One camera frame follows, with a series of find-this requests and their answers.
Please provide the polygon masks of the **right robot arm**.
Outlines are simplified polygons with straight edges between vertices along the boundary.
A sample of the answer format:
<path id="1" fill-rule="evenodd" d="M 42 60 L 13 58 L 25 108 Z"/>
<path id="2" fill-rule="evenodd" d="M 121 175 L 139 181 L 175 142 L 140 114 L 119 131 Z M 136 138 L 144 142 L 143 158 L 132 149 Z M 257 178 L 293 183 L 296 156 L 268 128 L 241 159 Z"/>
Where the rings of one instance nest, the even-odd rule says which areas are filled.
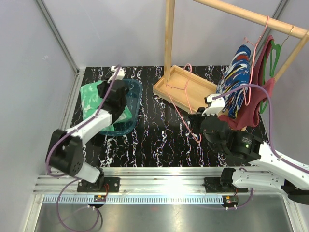
<path id="1" fill-rule="evenodd" d="M 211 182 L 212 192 L 232 192 L 237 189 L 267 189 L 285 193 L 300 204 L 309 203 L 309 167 L 282 153 L 277 153 L 261 138 L 245 131 L 232 130 L 217 116 L 189 115 L 194 132 L 199 132 L 213 152 L 228 160 L 263 168 L 246 171 L 243 168 L 224 168 L 218 181 Z"/>

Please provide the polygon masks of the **wooden clothes rack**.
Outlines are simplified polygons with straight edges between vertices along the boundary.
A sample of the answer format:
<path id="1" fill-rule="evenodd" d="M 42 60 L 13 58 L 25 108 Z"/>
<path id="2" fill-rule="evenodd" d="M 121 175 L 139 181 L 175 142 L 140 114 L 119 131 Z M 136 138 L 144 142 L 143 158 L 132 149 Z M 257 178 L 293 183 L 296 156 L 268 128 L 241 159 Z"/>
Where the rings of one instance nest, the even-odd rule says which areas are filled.
<path id="1" fill-rule="evenodd" d="M 278 81 L 309 40 L 309 32 L 291 24 L 269 18 L 221 0 L 201 0 L 201 4 L 237 16 L 265 28 L 299 38 L 300 42 L 275 75 Z M 166 2 L 164 76 L 154 85 L 153 93 L 171 102 L 176 108 L 193 113 L 204 104 L 204 96 L 213 94 L 216 85 L 185 68 L 171 64 L 175 2 Z"/>

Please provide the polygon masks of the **green tie-dye trousers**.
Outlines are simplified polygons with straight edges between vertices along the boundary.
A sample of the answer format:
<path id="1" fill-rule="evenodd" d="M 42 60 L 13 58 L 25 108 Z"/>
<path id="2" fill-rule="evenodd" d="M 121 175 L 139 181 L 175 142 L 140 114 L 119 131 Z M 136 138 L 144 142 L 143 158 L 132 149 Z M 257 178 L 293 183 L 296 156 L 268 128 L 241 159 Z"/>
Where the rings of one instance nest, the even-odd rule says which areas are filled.
<path id="1" fill-rule="evenodd" d="M 92 116 L 96 112 L 97 108 L 100 106 L 102 98 L 100 98 L 98 95 L 97 86 L 100 85 L 102 82 L 103 81 L 97 81 L 81 86 L 80 94 L 83 120 L 86 120 L 87 118 Z M 128 122 L 130 119 L 132 119 L 132 113 L 130 109 L 126 106 L 121 116 L 116 120 L 116 123 Z"/>

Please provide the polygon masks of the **aluminium mounting rail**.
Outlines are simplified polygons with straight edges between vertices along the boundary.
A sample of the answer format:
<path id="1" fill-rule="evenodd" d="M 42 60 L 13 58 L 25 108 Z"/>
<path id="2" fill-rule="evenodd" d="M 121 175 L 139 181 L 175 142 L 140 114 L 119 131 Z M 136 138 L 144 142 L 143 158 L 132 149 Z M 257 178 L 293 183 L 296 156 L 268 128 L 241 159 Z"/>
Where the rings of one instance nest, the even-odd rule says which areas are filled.
<path id="1" fill-rule="evenodd" d="M 85 204 L 209 204 L 222 205 L 231 196 L 255 193 L 277 194 L 274 188 L 284 181 L 271 172 L 258 167 L 237 170 L 240 183 L 253 184 L 230 190 L 219 185 L 223 168 L 182 167 L 182 168 L 106 168 L 105 181 L 101 190 L 91 190 L 85 181 L 72 177 L 37 178 L 33 194 L 41 195 L 45 203 Z"/>

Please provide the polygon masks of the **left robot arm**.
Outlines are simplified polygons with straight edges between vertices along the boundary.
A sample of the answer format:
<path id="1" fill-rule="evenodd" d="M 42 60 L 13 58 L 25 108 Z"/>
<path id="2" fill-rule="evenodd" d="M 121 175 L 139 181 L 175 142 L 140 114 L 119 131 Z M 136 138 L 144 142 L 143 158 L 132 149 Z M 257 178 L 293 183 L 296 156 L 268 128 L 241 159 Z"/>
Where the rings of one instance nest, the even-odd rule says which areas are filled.
<path id="1" fill-rule="evenodd" d="M 103 81 L 97 86 L 102 105 L 87 119 L 67 130 L 52 133 L 46 167 L 56 168 L 66 175 L 83 179 L 94 192 L 103 190 L 104 174 L 99 168 L 84 161 L 83 146 L 102 129 L 115 123 L 123 113 L 129 87 L 125 80 Z"/>

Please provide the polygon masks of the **blue patterned trousers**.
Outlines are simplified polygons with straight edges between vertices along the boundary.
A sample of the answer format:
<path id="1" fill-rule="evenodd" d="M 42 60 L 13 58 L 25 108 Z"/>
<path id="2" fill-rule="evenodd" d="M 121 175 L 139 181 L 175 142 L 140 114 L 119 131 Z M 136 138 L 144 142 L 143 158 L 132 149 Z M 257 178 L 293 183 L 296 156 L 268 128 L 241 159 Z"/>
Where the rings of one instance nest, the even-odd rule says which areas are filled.
<path id="1" fill-rule="evenodd" d="M 251 50 L 247 45 L 243 44 L 238 48 L 229 67 L 217 85 L 216 93 L 224 94 L 238 88 L 239 86 L 249 84 L 251 67 L 249 63 L 250 55 Z M 230 118 L 235 119 L 237 117 L 244 102 L 244 96 L 247 89 L 247 87 L 239 89 L 224 96 L 225 107 L 223 112 L 227 111 Z"/>

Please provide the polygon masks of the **maroon tank top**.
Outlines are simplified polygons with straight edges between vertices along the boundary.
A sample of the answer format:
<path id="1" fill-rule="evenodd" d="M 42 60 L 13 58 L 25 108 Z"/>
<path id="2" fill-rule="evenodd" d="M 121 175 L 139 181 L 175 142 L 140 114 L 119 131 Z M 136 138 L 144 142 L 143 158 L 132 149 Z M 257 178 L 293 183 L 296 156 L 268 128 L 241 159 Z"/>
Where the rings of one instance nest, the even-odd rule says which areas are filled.
<path id="1" fill-rule="evenodd" d="M 269 56 L 272 56 L 272 49 L 275 46 L 274 38 L 269 35 L 265 41 L 265 45 L 259 58 L 253 68 L 252 83 L 261 86 L 267 91 L 269 96 L 272 95 L 275 85 L 273 75 L 269 80 L 265 80 L 265 68 Z M 241 130 L 244 127 L 256 127 L 259 124 L 259 112 L 263 112 L 268 104 L 266 94 L 259 88 L 251 88 L 251 102 L 248 106 L 242 106 L 235 119 L 230 116 L 221 115 L 219 119 L 228 123 L 229 127 L 233 130 Z"/>

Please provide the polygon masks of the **teal plastic basket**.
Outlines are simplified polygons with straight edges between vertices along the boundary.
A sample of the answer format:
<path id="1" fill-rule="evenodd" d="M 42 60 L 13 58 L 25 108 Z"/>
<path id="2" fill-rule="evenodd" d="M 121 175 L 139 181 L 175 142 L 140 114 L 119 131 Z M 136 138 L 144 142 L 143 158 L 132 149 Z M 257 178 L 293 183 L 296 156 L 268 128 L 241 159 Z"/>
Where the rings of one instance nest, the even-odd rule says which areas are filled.
<path id="1" fill-rule="evenodd" d="M 137 124 L 141 96 L 143 87 L 141 83 L 134 79 L 124 79 L 126 86 L 129 88 L 126 94 L 126 108 L 115 123 L 101 130 L 100 134 L 107 136 L 123 136 L 131 133 Z"/>

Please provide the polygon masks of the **green hanger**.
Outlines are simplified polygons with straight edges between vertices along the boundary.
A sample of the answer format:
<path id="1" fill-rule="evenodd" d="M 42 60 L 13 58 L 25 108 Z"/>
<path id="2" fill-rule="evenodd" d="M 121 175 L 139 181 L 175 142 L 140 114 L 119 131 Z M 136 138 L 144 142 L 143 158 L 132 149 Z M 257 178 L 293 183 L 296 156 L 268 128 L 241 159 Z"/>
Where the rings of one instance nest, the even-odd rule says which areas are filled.
<path id="1" fill-rule="evenodd" d="M 278 61 L 280 59 L 282 46 L 279 44 L 275 44 L 274 40 L 271 40 L 270 44 L 271 44 L 271 50 L 270 50 L 269 76 L 270 78 L 274 78 L 275 70 L 276 70 Z M 273 51 L 275 51 L 276 53 L 274 61 L 273 61 Z M 262 84 L 265 83 L 266 63 L 267 63 L 266 56 L 264 56 L 263 58 L 264 69 L 263 69 L 263 75 L 262 75 Z M 268 105 L 268 100 L 260 101 L 260 109 L 259 109 L 260 114 L 263 114 L 267 105 Z"/>

